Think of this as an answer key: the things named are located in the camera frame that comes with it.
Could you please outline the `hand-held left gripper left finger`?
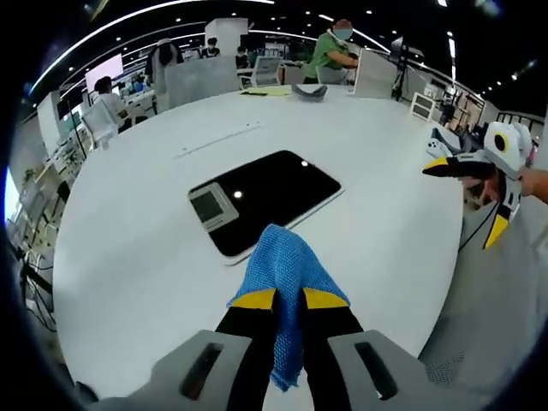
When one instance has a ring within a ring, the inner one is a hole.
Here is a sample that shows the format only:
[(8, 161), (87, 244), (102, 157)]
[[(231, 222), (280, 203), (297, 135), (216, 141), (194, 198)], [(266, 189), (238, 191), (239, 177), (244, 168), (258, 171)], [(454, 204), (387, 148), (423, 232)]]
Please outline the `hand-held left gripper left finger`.
[(149, 381), (94, 410), (261, 410), (274, 365), (278, 292), (244, 294), (216, 330), (202, 330), (159, 360)]

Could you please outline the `person's right hand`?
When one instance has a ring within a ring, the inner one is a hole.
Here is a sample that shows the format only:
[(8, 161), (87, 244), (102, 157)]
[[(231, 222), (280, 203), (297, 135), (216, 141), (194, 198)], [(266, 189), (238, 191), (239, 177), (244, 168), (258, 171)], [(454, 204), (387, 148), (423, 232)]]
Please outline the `person's right hand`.
[(463, 186), (465, 205), (472, 211), (479, 210), (491, 202), (498, 202), (501, 195), (498, 190), (498, 174), (493, 174), (487, 180), (468, 177), (459, 177)]

